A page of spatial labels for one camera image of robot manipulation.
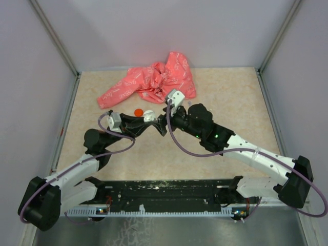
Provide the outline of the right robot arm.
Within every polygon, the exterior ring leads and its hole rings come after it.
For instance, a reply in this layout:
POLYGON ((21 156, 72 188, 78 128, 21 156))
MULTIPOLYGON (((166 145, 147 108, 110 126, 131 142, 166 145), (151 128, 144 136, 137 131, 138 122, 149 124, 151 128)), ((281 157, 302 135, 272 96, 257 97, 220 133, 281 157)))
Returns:
POLYGON ((290 158, 260 148, 243 139, 234 131, 214 123, 213 115, 203 104, 170 105, 166 114, 156 119, 162 133, 182 130, 200 140, 208 157, 221 155, 234 158, 266 173, 266 178, 238 177, 237 184, 229 189, 233 202, 249 197, 278 198, 295 209, 304 207, 313 182, 310 161, 304 157, 290 158))

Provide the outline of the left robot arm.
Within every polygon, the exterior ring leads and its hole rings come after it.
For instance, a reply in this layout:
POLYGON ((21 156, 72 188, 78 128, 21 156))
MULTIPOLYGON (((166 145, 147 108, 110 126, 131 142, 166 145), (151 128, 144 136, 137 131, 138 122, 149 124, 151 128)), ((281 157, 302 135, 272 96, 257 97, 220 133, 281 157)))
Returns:
POLYGON ((21 222, 47 231, 69 209, 90 200, 103 202, 107 191, 91 175, 105 167, 113 154, 131 149, 136 138, 156 124, 151 110, 141 116, 113 111, 102 114, 98 118, 99 128, 84 134, 84 155, 60 172, 30 180, 17 212, 21 222))

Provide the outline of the white earbud charging case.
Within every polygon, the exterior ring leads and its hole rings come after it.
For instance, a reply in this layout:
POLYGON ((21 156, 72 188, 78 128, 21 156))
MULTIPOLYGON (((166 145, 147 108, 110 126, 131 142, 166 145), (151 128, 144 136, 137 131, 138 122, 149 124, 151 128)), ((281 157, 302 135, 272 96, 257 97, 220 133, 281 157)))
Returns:
POLYGON ((144 119, 143 120, 144 122, 153 122, 153 121, 156 120, 156 114, 152 110, 146 110, 146 111, 144 111, 142 117, 144 119))

